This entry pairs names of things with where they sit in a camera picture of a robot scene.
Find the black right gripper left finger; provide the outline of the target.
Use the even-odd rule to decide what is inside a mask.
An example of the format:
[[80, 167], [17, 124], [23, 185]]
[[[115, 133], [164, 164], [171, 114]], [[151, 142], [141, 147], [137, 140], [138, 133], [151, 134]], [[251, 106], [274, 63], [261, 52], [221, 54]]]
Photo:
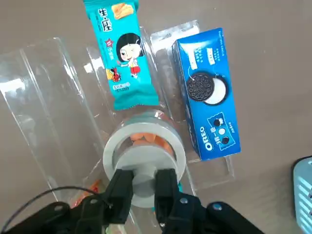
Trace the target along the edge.
[[[78, 186], [63, 186], [47, 190], [22, 205], [6, 221], [4, 234], [103, 234], [111, 224], [124, 224], [130, 212], [133, 186], [132, 171], [118, 169], [106, 190], [96, 193]], [[10, 223], [28, 206], [51, 192], [80, 190], [89, 192], [78, 206], [66, 202], [53, 202], [10, 227]]]

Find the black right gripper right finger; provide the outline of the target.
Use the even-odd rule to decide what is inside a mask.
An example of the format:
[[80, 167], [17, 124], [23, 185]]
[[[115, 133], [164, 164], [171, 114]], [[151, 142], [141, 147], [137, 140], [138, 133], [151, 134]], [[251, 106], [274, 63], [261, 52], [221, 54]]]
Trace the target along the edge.
[[174, 169], [155, 177], [156, 219], [163, 234], [261, 234], [253, 223], [229, 204], [202, 206], [197, 196], [179, 191]]

